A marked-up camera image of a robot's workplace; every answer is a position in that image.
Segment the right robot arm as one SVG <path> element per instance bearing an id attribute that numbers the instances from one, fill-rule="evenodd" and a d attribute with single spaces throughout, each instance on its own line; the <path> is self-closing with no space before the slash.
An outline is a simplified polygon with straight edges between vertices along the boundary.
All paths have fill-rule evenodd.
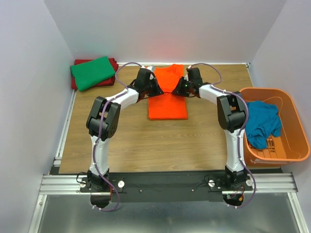
<path id="1" fill-rule="evenodd" d="M 243 154 L 244 128 L 248 121 L 248 107 L 240 92 L 229 92 L 205 83 L 199 68 L 189 66 L 172 94 L 182 97 L 194 95 L 217 105 L 220 127 L 224 130 L 227 146 L 224 186 L 235 190 L 247 179 Z"/>

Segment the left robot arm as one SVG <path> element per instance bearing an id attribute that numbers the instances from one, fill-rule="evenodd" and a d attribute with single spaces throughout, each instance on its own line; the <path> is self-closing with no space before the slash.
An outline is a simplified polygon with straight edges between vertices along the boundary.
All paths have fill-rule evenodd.
<path id="1" fill-rule="evenodd" d="M 145 97 L 163 95 L 155 76 L 155 67 L 140 67 L 137 77 L 123 91 L 108 97 L 97 97 L 86 121 L 91 143 L 92 160 L 87 172 L 87 186 L 98 192 L 108 183 L 109 143 L 117 131 L 121 110 L 143 100 Z"/>

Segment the orange t shirt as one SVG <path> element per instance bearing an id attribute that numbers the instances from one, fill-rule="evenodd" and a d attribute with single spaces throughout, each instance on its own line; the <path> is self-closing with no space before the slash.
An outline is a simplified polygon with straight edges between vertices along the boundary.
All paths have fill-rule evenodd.
<path id="1" fill-rule="evenodd" d="M 183 65 L 173 64 L 166 68 L 155 69 L 155 76 L 164 94 L 148 100 L 148 117 L 150 120 L 188 118 L 185 98 L 172 94 L 183 74 Z"/>

